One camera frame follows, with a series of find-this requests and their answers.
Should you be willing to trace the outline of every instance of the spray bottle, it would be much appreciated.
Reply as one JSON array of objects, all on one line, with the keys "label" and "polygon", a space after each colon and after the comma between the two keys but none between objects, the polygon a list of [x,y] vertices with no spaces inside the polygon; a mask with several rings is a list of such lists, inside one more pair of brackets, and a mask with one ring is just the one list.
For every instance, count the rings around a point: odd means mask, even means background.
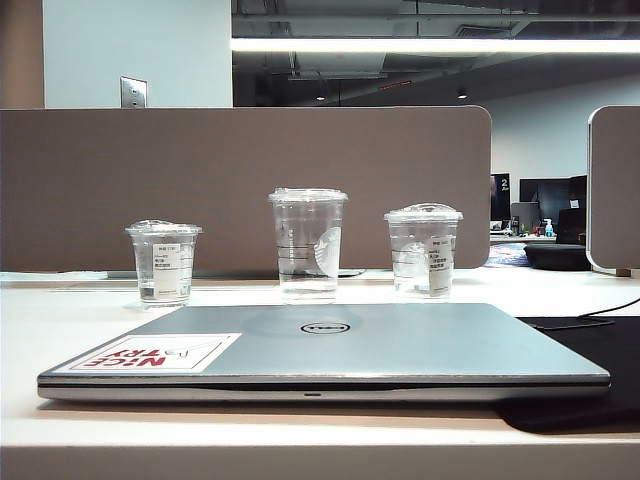
[{"label": "spray bottle", "polygon": [[544,228],[544,236],[553,237],[553,225],[551,225],[551,219],[545,218],[544,221],[547,222],[547,226]]}]

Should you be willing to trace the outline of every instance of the cup label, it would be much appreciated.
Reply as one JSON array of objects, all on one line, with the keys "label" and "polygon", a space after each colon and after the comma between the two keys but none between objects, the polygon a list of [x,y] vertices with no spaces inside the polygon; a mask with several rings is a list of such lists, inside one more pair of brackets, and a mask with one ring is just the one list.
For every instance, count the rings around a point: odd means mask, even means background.
[{"label": "cup label", "polygon": [[455,237],[453,235],[431,237],[427,242],[427,248],[429,290],[432,295],[447,293],[450,288],[451,270],[453,269]]},{"label": "cup label", "polygon": [[155,297],[178,295],[181,267],[179,243],[153,245],[153,295]]}]

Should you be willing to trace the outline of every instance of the black chair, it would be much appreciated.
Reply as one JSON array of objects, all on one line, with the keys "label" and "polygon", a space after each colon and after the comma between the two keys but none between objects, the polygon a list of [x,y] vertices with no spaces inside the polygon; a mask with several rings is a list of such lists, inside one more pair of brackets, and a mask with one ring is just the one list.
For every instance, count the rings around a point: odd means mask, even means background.
[{"label": "black chair", "polygon": [[524,247],[529,265],[542,270],[591,270],[585,248],[587,213],[585,208],[560,210],[556,243]]}]

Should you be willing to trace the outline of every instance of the dell logo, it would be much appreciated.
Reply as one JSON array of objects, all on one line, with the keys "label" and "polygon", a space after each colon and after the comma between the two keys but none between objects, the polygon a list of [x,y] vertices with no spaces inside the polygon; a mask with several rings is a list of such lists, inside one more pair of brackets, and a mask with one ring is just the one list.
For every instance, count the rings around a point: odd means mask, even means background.
[{"label": "dell logo", "polygon": [[300,327],[305,333],[316,333],[326,335],[328,333],[342,333],[351,327],[345,323],[309,323]]}]

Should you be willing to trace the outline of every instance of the black desk mat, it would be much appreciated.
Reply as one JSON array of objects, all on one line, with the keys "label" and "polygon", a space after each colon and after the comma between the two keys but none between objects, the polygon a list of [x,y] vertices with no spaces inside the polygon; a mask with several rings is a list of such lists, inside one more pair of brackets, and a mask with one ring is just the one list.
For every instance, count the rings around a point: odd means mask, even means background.
[{"label": "black desk mat", "polygon": [[[640,432],[640,316],[597,317],[613,325],[546,332],[607,369],[611,388],[592,399],[518,400],[496,410],[512,427],[532,433]],[[569,317],[520,317],[540,326],[573,325]]]}]

